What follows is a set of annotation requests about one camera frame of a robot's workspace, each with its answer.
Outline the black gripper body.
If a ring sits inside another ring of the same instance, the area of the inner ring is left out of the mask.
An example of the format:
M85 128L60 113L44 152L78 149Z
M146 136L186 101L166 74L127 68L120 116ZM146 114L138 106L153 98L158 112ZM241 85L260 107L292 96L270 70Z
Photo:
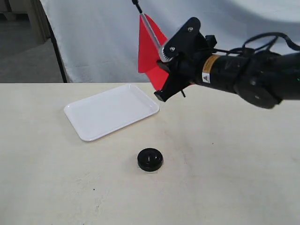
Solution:
M203 81L202 73L206 60L215 52L213 49L216 44L217 40L214 35L203 36L200 33L199 38L188 53L181 52L176 57L180 71L183 75L191 78L191 84L209 88L213 87L210 83Z

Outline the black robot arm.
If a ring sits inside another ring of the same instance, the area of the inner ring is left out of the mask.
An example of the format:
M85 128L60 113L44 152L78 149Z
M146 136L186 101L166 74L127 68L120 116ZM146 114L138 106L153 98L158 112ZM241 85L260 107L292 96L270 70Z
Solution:
M160 101L191 84L236 94L265 109L299 100L300 47L286 34L259 34L248 41L270 41L258 48L243 45L225 51L216 49L215 36L203 36L200 27L200 20L191 17L162 45L157 64L168 76L155 92Z

